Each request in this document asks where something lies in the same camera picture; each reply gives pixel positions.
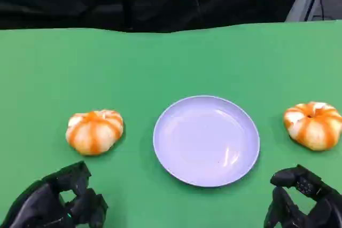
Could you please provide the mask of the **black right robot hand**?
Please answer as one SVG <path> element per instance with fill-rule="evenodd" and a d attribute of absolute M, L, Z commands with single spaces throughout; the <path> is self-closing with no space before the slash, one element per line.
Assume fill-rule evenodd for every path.
<path fill-rule="evenodd" d="M 341 194 L 313 172 L 301 165 L 282 169 L 273 174 L 275 186 L 264 227 L 341 227 Z M 285 188 L 296 188 L 314 200 L 315 206 L 304 214 L 293 202 Z"/>

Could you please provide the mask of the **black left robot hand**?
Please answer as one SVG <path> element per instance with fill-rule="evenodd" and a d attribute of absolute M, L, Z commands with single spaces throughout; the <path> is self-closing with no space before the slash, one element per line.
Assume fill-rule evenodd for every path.
<path fill-rule="evenodd" d="M 80 161 L 35 181 L 13 202 L 1 227 L 103 227 L 108 205 L 89 188 L 90 176 Z"/>

